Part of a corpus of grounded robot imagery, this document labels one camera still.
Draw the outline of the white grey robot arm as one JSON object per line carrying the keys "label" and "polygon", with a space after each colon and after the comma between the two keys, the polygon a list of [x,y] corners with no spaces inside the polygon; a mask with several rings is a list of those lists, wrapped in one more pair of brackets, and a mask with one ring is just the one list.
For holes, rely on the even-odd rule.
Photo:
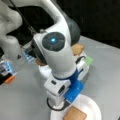
{"label": "white grey robot arm", "polygon": [[6,56],[12,61],[21,53],[15,37],[8,36],[22,25],[22,14],[18,11],[23,6],[42,7],[54,20],[54,24],[37,33],[32,27],[31,48],[35,56],[51,68],[50,76],[44,86],[47,89],[47,101],[55,105],[64,102],[68,107],[80,94],[83,84],[79,75],[85,76],[88,65],[85,56],[78,56],[72,47],[78,46],[80,29],[58,6],[54,0],[0,0],[0,44]]}

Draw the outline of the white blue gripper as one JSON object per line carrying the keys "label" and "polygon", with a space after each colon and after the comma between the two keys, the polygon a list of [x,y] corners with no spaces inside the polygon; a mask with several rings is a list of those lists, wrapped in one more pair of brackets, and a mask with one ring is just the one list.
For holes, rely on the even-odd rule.
{"label": "white blue gripper", "polygon": [[44,84],[47,89],[46,103],[50,109],[63,103],[63,109],[66,109],[83,90],[84,84],[78,79],[78,69],[68,78],[57,79],[50,75]]}

